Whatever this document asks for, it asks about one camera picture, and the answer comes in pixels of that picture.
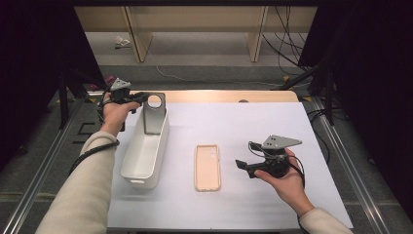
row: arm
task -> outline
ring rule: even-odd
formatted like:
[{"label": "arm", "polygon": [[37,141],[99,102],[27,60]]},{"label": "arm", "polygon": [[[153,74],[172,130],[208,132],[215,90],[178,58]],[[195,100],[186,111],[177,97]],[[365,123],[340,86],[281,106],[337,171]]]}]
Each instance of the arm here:
[{"label": "arm", "polygon": [[[286,148],[288,155],[294,153]],[[297,160],[290,157],[290,163],[299,168]],[[307,197],[301,176],[294,169],[281,178],[272,177],[270,174],[257,170],[255,175],[270,183],[285,201],[300,217],[300,223],[310,233],[352,233],[341,221],[329,214],[326,210],[315,208]]]},{"label": "arm", "polygon": [[[137,102],[106,104],[104,123],[82,153],[115,142],[128,112],[138,107]],[[114,155],[115,148],[110,148],[85,159],[60,188],[36,233],[106,233]]]}]

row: white container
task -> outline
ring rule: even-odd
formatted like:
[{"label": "white container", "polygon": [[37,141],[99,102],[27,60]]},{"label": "white container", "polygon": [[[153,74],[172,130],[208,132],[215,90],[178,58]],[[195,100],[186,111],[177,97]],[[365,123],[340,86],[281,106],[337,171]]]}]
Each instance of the white container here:
[{"label": "white container", "polygon": [[165,94],[159,107],[144,102],[134,134],[124,158],[121,176],[135,188],[154,188],[158,184],[169,134]]}]

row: finger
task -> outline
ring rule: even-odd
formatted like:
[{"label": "finger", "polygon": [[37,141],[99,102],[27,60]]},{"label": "finger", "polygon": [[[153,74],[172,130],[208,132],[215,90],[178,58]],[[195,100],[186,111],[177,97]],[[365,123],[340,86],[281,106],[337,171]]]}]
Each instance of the finger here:
[{"label": "finger", "polygon": [[294,152],[292,152],[291,150],[289,150],[289,148],[285,149],[286,154],[288,154],[289,156],[295,156]]},{"label": "finger", "polygon": [[296,168],[300,168],[298,166],[298,162],[297,162],[297,159],[295,157],[288,157],[288,158],[289,158],[289,163],[290,164],[294,165]]},{"label": "finger", "polygon": [[135,101],[125,103],[125,105],[128,107],[129,110],[137,109],[140,106],[140,104],[138,102],[135,102]]},{"label": "finger", "polygon": [[103,97],[103,98],[110,98],[110,93],[109,93],[109,92],[104,93],[104,97]]},{"label": "finger", "polygon": [[267,172],[264,172],[264,171],[261,171],[261,170],[256,170],[256,171],[254,172],[254,174],[255,174],[255,176],[261,178],[262,180],[264,180],[264,181],[266,181],[266,182],[268,182],[268,183],[270,183],[270,184],[272,184],[272,185],[273,185],[274,183],[277,183],[277,179],[274,178],[272,175],[270,175],[270,174],[267,173]]}]

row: white paper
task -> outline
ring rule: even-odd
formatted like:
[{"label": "white paper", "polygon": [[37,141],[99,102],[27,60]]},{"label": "white paper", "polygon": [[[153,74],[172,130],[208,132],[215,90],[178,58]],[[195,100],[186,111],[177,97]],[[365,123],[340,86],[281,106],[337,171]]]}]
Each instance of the white paper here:
[{"label": "white paper", "polygon": [[[108,227],[112,229],[269,231],[298,228],[297,216],[274,188],[251,179],[235,160],[263,162],[248,150],[269,135],[301,139],[290,149],[302,161],[306,192],[317,207],[353,227],[301,103],[168,103],[169,138],[157,187],[137,190],[120,176],[138,113],[118,135]],[[194,187],[195,148],[217,144],[221,188]]]}]

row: metal rail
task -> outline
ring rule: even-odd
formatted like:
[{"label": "metal rail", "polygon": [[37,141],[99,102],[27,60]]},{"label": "metal rail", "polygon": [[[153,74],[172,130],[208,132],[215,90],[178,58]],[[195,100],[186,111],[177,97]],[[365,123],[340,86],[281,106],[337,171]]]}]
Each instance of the metal rail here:
[{"label": "metal rail", "polygon": [[[313,106],[316,110],[324,109],[322,102],[318,97],[313,97]],[[380,209],[377,207],[368,192],[367,187],[364,185],[356,166],[341,141],[341,138],[338,136],[334,126],[331,126],[324,116],[321,116],[320,119],[374,232],[390,233]]]},{"label": "metal rail", "polygon": [[40,191],[62,145],[64,144],[67,132],[70,130],[73,119],[75,118],[83,103],[83,99],[75,100],[72,114],[69,116],[69,119],[67,120],[64,127],[58,131],[54,142],[52,143],[45,159],[39,167],[39,170],[31,180],[30,185],[21,197],[19,204],[13,211],[9,222],[6,225],[6,228],[3,230],[4,234],[19,233],[19,230],[33,205],[38,192]]}]

